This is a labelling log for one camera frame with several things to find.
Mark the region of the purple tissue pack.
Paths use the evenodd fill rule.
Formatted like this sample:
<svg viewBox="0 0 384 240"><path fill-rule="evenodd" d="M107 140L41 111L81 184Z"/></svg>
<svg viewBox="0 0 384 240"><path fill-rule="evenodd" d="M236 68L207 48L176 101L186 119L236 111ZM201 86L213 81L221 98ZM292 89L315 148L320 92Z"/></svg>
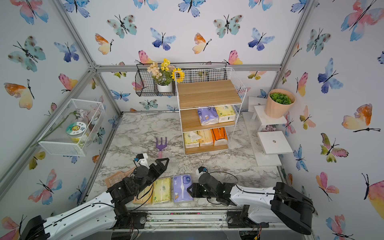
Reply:
<svg viewBox="0 0 384 240"><path fill-rule="evenodd" d="M197 113L202 126L214 125L219 123L219 117L215 107L198 108Z"/></svg>
<svg viewBox="0 0 384 240"><path fill-rule="evenodd" d="M174 202L189 202L193 197L188 193L188 188L192 186L191 176L188 174L173 177Z"/></svg>

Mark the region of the green tissue pack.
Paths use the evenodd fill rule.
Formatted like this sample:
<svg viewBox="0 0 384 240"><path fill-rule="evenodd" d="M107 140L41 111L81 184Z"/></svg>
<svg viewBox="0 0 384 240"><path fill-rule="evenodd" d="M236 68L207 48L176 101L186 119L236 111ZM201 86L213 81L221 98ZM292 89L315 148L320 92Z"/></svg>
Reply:
<svg viewBox="0 0 384 240"><path fill-rule="evenodd" d="M171 178L158 179L154 182L153 204L171 201Z"/></svg>

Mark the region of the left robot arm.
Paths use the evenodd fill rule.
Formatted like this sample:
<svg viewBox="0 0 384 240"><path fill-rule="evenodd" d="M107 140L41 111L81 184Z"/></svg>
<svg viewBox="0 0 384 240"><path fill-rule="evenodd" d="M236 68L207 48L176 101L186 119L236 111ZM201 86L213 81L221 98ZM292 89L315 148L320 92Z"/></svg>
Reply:
<svg viewBox="0 0 384 240"><path fill-rule="evenodd" d="M106 192L63 214L47 219L32 218L26 224L22 240L81 240L99 231L110 229L118 221L129 220L126 205L166 170L168 158L157 159L149 166L140 164L132 176L108 188Z"/></svg>

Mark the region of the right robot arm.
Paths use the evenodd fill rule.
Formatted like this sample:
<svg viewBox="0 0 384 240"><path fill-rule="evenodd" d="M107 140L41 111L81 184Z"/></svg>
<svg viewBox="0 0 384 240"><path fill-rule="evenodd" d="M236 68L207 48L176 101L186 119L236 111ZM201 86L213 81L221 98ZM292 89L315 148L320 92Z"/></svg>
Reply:
<svg viewBox="0 0 384 240"><path fill-rule="evenodd" d="M240 215L232 217L232 225L265 228L270 223L283 223L299 234L312 233L313 201L285 183L248 188L221 183L203 172L198 183L193 183L187 191L193 198L213 198L220 205L242 207Z"/></svg>

